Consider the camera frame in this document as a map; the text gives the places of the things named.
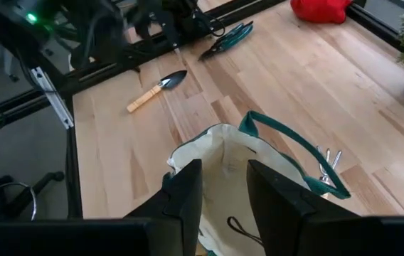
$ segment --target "black strap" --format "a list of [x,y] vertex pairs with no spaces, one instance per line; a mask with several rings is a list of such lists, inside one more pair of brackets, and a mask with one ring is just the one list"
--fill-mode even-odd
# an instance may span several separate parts
[[259,245],[264,246],[262,244],[262,240],[258,236],[251,235],[250,233],[245,231],[245,229],[242,227],[242,225],[240,224],[240,222],[237,220],[236,217],[230,216],[228,218],[228,226],[229,226],[229,228],[232,228],[232,230],[234,230],[235,232],[237,232],[237,233],[239,233],[241,235],[244,235],[247,238],[251,238],[252,240],[254,240]]

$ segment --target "wooden handle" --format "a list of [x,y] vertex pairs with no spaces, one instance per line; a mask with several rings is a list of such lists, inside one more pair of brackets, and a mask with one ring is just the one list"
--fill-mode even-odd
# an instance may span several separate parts
[[139,99],[129,104],[129,106],[127,107],[128,111],[132,113],[138,107],[142,106],[142,104],[150,100],[158,92],[161,92],[161,87],[159,85],[155,85],[150,91],[145,92],[145,94],[143,94]]

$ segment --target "canvas tote bag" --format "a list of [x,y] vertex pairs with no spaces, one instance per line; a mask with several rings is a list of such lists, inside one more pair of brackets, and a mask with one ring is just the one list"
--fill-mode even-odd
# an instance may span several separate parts
[[[323,166],[335,186],[305,176],[294,159],[279,153],[259,138],[254,120],[302,145]],[[240,128],[230,124],[209,127],[177,148],[168,164],[178,173],[193,159],[201,159],[203,169],[203,202],[198,239],[217,256],[265,255],[261,245],[235,232],[227,224],[227,219],[234,216],[244,230],[259,236],[246,184],[246,169],[250,159],[261,161],[318,195],[332,193],[341,199],[350,197],[339,177],[314,146],[289,127],[254,111],[246,114]]]

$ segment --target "gray floor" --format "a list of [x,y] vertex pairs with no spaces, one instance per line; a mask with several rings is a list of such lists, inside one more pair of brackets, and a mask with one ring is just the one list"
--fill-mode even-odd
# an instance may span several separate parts
[[[61,70],[68,70],[68,53],[51,43],[55,52],[50,59]],[[25,81],[17,63],[14,74],[20,81],[12,83],[3,73],[0,60],[0,101],[31,89]],[[25,117],[0,130],[0,176],[11,175],[16,181],[34,184],[47,172],[64,171],[66,153],[66,130],[50,107]],[[8,188],[9,196],[16,195],[21,188]],[[40,219],[66,218],[68,214],[65,182],[52,182],[38,196]],[[21,216],[26,219],[31,208]]]

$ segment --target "metal bracket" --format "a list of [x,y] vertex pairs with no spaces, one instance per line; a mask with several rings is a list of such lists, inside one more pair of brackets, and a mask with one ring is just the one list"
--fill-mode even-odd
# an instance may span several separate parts
[[31,70],[38,84],[43,89],[46,94],[47,100],[52,104],[53,109],[57,113],[61,122],[66,129],[74,127],[74,119],[68,108],[66,107],[63,99],[58,94],[55,86],[53,86],[52,81],[49,79],[47,74],[45,74],[40,67]]

